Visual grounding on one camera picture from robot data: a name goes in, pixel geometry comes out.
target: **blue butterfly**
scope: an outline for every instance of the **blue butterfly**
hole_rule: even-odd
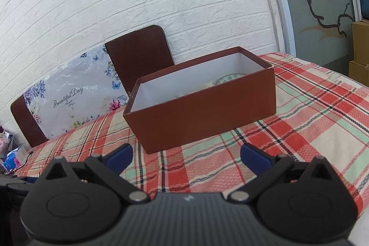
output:
[[[116,84],[115,81],[112,82],[113,89],[118,90],[120,88],[120,83]]]

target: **brown box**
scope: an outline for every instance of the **brown box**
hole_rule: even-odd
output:
[[[351,24],[354,39],[354,61],[369,64],[369,24],[358,21]]]
[[[359,64],[355,61],[351,61],[348,67],[349,78],[357,81],[365,86],[369,86],[369,69],[365,68],[363,64]]]
[[[246,75],[197,91],[234,73]],[[234,47],[139,78],[123,116],[146,152],[154,153],[275,113],[272,65]]]

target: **wall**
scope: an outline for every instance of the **wall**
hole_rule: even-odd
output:
[[[0,17],[0,124],[14,132],[10,104],[38,78],[149,24],[163,27],[176,63],[236,45],[277,51],[267,0],[0,0]]]
[[[288,0],[296,56],[340,73],[353,59],[352,0]]]

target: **silver screw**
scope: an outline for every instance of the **silver screw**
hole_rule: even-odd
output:
[[[248,194],[248,192],[244,192],[244,191],[234,191],[231,194],[231,198],[235,201],[245,201],[247,199],[249,199],[250,195]]]
[[[128,195],[129,199],[135,202],[142,202],[147,199],[148,195],[142,191],[134,191]]]

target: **plaid tablecloth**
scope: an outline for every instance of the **plaid tablecloth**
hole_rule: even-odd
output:
[[[324,155],[362,212],[369,204],[369,89],[288,54],[261,57],[275,70],[274,116],[182,147],[146,154],[120,108],[37,146],[17,174],[38,176],[54,155],[82,161],[127,142],[134,148],[134,159],[121,176],[151,196],[157,191],[228,194],[254,177],[240,160],[240,147],[247,141],[269,154],[287,153],[299,161]]]

